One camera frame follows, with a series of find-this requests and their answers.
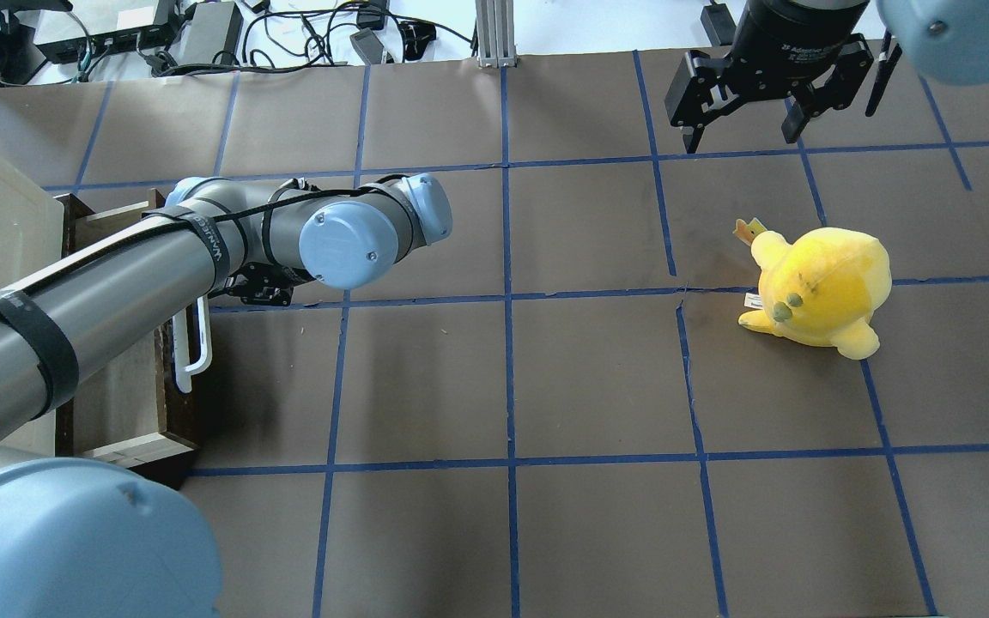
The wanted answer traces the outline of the silver robot arm near drawer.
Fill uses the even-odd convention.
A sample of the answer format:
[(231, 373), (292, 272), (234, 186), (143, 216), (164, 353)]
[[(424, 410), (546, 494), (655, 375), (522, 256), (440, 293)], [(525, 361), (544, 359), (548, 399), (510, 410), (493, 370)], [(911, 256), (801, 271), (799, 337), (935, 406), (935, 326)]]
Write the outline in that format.
[(429, 173), (322, 191), (184, 179), (164, 206), (0, 289), (0, 617), (215, 617), (215, 533), (184, 495), (90, 458), (3, 446), (84, 379), (212, 294), (279, 306), (352, 290), (452, 233)]

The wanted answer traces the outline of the black gripper near toy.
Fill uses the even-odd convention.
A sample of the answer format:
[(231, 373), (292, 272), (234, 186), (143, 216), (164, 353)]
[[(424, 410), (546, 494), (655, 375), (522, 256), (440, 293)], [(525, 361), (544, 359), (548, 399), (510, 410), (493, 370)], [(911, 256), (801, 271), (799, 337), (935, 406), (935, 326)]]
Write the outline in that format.
[(664, 109), (680, 130), (684, 152), (698, 152), (710, 123), (737, 111), (747, 99), (737, 89), (738, 71), (772, 81), (814, 78), (831, 65), (821, 86), (802, 83), (782, 121), (786, 143), (800, 140), (813, 118), (847, 109), (871, 70), (874, 56), (862, 34), (854, 33), (867, 1), (747, 1), (739, 17), (731, 55), (712, 58), (686, 51), (677, 66)]

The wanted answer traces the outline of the black gripper near drawer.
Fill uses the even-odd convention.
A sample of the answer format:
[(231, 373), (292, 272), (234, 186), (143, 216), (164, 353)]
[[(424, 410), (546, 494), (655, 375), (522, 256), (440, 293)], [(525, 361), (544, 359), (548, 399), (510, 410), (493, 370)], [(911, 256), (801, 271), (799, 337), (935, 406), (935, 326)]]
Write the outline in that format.
[(294, 290), (313, 278), (305, 270), (267, 264), (247, 263), (224, 284), (225, 296), (240, 299), (247, 306), (290, 306)]

